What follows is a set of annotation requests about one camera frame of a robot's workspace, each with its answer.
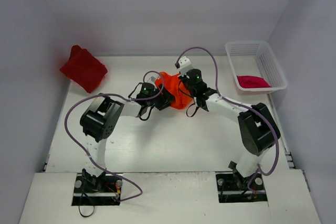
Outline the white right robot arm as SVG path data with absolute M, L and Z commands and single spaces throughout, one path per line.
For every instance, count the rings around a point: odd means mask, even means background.
M 251 182 L 251 175 L 260 172 L 269 176 L 276 168 L 279 159 L 280 131 L 263 103 L 248 105 L 223 97 L 215 89 L 207 86 L 199 69 L 179 70 L 179 79 L 189 91 L 197 106 L 207 112 L 220 114 L 239 125 L 240 135 L 246 151 L 237 163 L 231 162 L 232 181 L 238 188 L 245 188 Z M 261 169 L 264 154 L 276 147 L 274 163 L 268 172 Z

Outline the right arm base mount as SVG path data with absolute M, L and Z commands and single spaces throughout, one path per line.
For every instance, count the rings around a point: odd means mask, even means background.
M 228 168 L 230 171 L 215 173 L 219 203 L 253 203 L 268 200 L 260 173 L 253 179 L 253 175 L 243 178 L 236 170 L 236 163 L 233 161 Z

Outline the orange t shirt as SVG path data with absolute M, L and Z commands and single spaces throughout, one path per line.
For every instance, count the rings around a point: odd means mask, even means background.
M 189 97 L 190 93 L 184 87 L 184 84 L 179 84 L 179 74 L 170 75 L 163 71 L 160 74 L 162 78 L 158 77 L 155 80 L 155 85 L 158 87 L 164 82 L 164 87 L 175 97 L 175 101 L 171 103 L 171 107 L 178 110 L 185 109 L 193 101 L 193 98 Z

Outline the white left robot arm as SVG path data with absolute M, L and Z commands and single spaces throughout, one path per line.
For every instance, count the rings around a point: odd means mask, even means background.
M 107 139 L 114 131 L 119 117 L 130 116 L 146 121 L 148 118 L 142 117 L 145 113 L 151 114 L 153 108 L 161 111 L 176 101 L 175 96 L 161 84 L 156 86 L 152 82 L 140 82 L 138 85 L 141 89 L 135 98 L 132 97 L 133 92 L 128 95 L 127 100 L 116 100 L 107 95 L 94 98 L 80 118 L 83 133 L 93 138 L 87 140 L 86 149 L 95 164 L 87 162 L 83 172 L 89 176 L 86 186 L 92 192 L 97 193 L 105 186 L 102 175 L 106 169 Z

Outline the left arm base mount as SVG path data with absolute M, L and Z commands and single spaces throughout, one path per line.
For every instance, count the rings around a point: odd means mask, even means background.
M 123 180 L 104 175 L 96 185 L 77 174 L 72 206 L 119 206 L 122 193 Z

